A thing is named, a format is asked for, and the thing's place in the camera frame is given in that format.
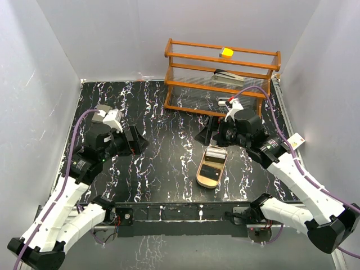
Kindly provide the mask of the black credit card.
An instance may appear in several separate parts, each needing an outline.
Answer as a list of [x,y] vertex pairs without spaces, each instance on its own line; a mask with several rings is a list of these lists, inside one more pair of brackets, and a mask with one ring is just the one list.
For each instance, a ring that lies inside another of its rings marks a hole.
[[222,171],[216,167],[203,164],[200,168],[199,175],[214,181],[218,181],[221,176],[221,172]]

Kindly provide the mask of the grey card holder wallet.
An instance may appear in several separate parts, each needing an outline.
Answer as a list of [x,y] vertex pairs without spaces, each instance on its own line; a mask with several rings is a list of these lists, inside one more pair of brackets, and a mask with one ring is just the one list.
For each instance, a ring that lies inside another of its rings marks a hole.
[[103,123],[105,116],[109,113],[110,110],[113,108],[108,105],[98,105],[97,108],[98,112],[95,112],[92,117],[93,123]]

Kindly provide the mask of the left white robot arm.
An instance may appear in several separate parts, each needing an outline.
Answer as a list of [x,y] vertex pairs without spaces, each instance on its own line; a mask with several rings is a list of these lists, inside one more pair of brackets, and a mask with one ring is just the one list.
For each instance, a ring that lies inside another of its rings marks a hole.
[[99,223],[116,218],[113,201],[98,195],[76,217],[67,221],[80,197],[112,158],[140,155],[148,146],[135,125],[126,133],[106,124],[95,123],[85,135],[84,144],[73,148],[69,168],[30,228],[13,237],[8,250],[32,269],[59,269],[66,253]]

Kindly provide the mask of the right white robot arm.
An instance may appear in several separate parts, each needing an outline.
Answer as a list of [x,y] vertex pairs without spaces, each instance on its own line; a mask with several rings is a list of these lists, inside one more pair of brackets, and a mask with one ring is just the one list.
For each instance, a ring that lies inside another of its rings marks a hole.
[[204,146],[240,146],[292,190],[305,205],[295,207],[264,193],[251,202],[249,214],[257,223],[281,222],[307,235],[320,251],[331,254],[353,233],[359,222],[359,206],[335,198],[301,166],[282,133],[270,136],[251,110],[240,110],[229,119],[211,116],[195,139]]

